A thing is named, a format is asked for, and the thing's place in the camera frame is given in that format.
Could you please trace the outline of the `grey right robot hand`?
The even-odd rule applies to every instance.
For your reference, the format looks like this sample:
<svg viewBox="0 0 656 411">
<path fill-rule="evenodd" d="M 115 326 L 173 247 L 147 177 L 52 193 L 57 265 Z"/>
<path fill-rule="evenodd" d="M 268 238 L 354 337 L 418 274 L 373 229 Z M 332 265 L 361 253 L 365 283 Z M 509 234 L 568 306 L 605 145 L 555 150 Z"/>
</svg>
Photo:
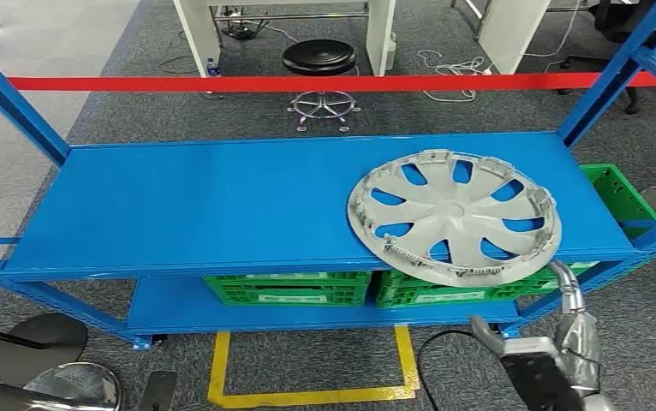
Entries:
<svg viewBox="0 0 656 411">
<path fill-rule="evenodd" d="M 600 388 L 597 319 L 587 312 L 581 286 L 570 267 L 558 260 L 548 267 L 556 275 L 561 296 L 554 343 L 564 374 L 579 396 L 596 394 Z"/>
</svg>

